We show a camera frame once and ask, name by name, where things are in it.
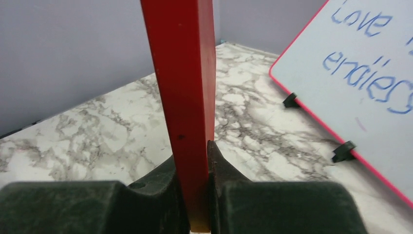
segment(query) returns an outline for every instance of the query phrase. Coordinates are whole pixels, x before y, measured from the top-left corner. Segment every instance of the pink edge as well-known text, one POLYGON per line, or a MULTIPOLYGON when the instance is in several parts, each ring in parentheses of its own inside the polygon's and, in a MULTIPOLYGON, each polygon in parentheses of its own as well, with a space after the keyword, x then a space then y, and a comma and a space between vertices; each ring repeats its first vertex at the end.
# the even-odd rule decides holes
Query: pink edge
MULTIPOLYGON (((284 55, 284 53, 290 48, 290 46, 297 40, 297 38, 301 35, 301 33, 307 28, 307 26, 313 21, 313 19, 319 14, 319 12, 324 8, 324 6, 328 3, 329 0, 327 0, 321 7, 320 9, 313 15, 313 17, 310 19, 310 21, 307 22, 307 24, 304 26, 303 29, 296 35, 296 37, 293 39, 293 41, 287 46, 287 48, 281 53, 281 55, 275 60, 275 62, 271 65, 270 70, 268 71, 269 76, 273 79, 273 81, 284 90, 288 95, 291 94, 291 91, 289 91, 283 84, 281 84, 275 77, 272 76, 271 70, 274 67, 274 65, 280 60, 280 58, 284 55)), ((305 106, 298 98, 295 99, 297 104, 300 105, 302 109, 304 109, 310 116, 317 121, 325 130, 328 131, 329 134, 331 134, 340 144, 345 143, 345 141, 337 134, 335 133, 330 127, 327 126, 320 118, 317 117, 316 114, 314 114, 307 106, 305 106)), ((397 196, 399 196, 404 202, 408 204, 411 208, 413 208, 413 202, 410 201, 410 199, 405 196, 396 186, 394 186, 388 179, 386 179, 378 170, 376 170, 370 163, 368 163, 360 154, 358 154, 355 150, 352 150, 351 152, 355 158, 357 158, 368 170, 370 170, 377 178, 379 178, 387 187, 389 187, 397 196)))

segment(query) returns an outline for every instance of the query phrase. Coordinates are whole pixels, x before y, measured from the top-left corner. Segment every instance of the white marble countertop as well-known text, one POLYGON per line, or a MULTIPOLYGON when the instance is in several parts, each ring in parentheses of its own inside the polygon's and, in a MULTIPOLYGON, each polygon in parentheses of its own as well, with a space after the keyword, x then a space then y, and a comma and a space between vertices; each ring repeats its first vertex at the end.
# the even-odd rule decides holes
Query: white marble countertop
MULTIPOLYGON (((336 142, 302 110, 286 110, 268 76, 276 56, 217 47, 215 140, 255 181, 333 180, 356 201, 372 234, 413 233, 413 211, 356 160, 333 164, 336 142)), ((171 148, 155 75, 0 139, 0 187, 22 180, 129 184, 171 148)))

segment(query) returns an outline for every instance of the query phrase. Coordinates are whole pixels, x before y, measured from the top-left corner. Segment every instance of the white board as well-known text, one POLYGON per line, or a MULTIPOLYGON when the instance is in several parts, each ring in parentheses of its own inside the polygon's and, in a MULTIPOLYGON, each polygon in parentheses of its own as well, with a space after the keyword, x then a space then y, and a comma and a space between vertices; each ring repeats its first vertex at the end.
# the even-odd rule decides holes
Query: white board
POLYGON ((270 69, 413 207, 413 1, 330 0, 270 69))

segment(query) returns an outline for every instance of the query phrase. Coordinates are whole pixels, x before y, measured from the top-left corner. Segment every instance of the gray marble pattern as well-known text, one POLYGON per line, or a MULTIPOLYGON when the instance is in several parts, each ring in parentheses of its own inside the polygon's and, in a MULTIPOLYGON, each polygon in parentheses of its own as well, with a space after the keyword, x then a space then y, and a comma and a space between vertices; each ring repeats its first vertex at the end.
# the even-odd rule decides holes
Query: gray marble pattern
MULTIPOLYGON (((413 233, 413 211, 359 162, 331 163, 338 144, 268 76, 276 55, 217 47, 215 140, 254 181, 332 180, 351 193, 372 234, 413 233)), ((129 184, 171 155, 154 74, 0 139, 0 187, 13 181, 129 184)))

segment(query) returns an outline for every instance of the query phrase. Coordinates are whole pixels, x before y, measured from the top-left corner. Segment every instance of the marble surface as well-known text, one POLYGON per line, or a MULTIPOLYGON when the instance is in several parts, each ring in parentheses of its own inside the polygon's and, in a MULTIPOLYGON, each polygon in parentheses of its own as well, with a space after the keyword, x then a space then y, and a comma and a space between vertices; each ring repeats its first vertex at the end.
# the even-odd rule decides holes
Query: marble surface
MULTIPOLYGON (((372 234, 413 233, 413 211, 357 161, 333 164, 338 144, 306 113, 286 110, 268 76, 276 56, 217 47, 215 140, 255 181, 333 180, 372 234)), ((0 139, 0 187, 12 181, 117 179, 129 184, 171 155, 155 75, 0 139)))

